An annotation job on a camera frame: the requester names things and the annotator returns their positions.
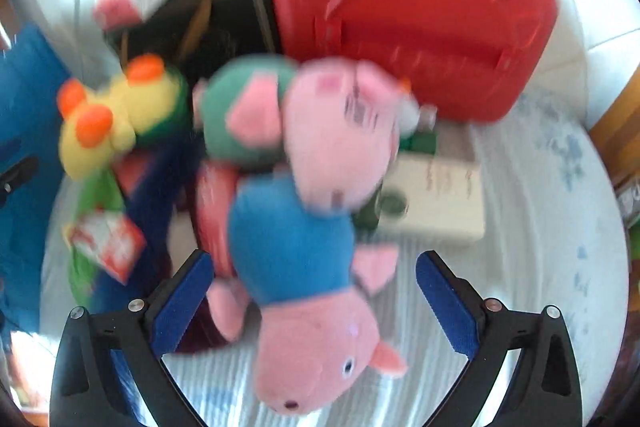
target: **pig eye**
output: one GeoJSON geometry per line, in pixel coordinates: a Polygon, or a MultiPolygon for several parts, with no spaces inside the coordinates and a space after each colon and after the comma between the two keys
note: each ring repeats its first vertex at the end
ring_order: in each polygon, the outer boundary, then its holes
{"type": "Polygon", "coordinates": [[[349,357],[344,362],[344,365],[342,366],[342,377],[349,378],[353,374],[353,371],[355,370],[355,368],[356,368],[356,361],[353,360],[353,358],[349,357]]]}

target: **pig plush head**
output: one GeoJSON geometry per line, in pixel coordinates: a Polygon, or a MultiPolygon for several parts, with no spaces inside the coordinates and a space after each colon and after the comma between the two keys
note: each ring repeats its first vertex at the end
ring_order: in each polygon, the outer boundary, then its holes
{"type": "Polygon", "coordinates": [[[371,62],[306,63],[282,110],[284,147],[300,199],[330,212],[363,206],[398,152],[402,93],[371,62]]]}
{"type": "Polygon", "coordinates": [[[407,367],[380,340],[378,324],[353,287],[262,309],[255,394],[279,414],[303,415],[330,404],[366,367],[401,377],[407,367]]]}

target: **pink pig plush toy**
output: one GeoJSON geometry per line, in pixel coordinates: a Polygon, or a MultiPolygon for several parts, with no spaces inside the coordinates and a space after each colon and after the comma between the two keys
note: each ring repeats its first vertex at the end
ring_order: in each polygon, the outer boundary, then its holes
{"type": "Polygon", "coordinates": [[[309,212],[288,173],[241,186],[228,216],[228,247],[238,278],[214,280],[209,309],[232,341],[249,301],[260,306],[254,387],[272,410],[306,414],[324,407],[366,367],[404,374],[406,364],[380,339],[352,279],[378,292],[395,273],[396,247],[356,247],[348,213],[309,212]]]}
{"type": "Polygon", "coordinates": [[[207,153],[245,166],[284,143],[306,208],[360,208],[398,151],[401,87],[371,62],[324,58],[285,75],[274,61],[240,58],[194,90],[207,153]]]}

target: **blue plush shirt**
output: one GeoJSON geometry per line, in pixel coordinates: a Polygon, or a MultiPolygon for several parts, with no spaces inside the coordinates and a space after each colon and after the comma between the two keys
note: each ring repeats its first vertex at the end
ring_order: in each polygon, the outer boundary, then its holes
{"type": "Polygon", "coordinates": [[[350,216],[307,212],[287,175],[248,181],[229,212],[231,258],[258,306],[347,288],[354,242],[350,216]]]}

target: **pig nostril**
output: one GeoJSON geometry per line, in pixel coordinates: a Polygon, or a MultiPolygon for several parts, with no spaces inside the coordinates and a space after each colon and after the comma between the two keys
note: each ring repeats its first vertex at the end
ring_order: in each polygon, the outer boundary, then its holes
{"type": "Polygon", "coordinates": [[[331,193],[331,208],[342,208],[344,204],[344,192],[342,190],[334,190],[331,193]]]}

